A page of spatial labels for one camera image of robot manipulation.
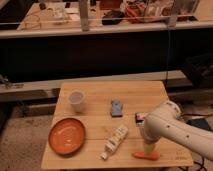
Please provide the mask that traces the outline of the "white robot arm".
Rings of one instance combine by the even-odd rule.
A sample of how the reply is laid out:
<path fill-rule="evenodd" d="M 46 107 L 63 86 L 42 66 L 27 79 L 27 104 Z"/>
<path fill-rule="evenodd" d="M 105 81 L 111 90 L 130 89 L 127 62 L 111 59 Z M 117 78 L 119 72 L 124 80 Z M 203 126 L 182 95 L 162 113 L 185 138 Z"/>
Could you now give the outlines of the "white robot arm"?
<path fill-rule="evenodd" d="M 173 101 L 159 104 L 140 127 L 144 142 L 154 144 L 165 137 L 213 162 L 213 132 L 187 125 L 178 120 L 180 116 L 180 107 Z"/>

